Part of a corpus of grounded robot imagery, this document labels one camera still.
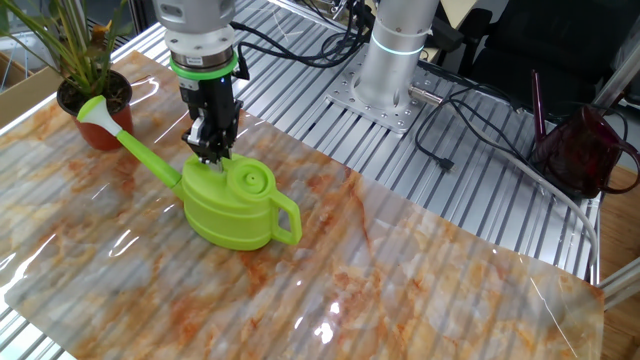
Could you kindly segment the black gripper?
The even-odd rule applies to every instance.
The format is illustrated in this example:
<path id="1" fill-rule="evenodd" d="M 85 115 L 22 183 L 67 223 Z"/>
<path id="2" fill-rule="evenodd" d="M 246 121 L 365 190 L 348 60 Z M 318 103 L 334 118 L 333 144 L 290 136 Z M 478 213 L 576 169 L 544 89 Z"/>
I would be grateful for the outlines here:
<path id="1" fill-rule="evenodd" d="M 231 76 L 208 80 L 179 78 L 180 95 L 193 120 L 182 140 L 198 161 L 222 173 L 222 158 L 231 158 L 242 102 L 233 96 Z"/>

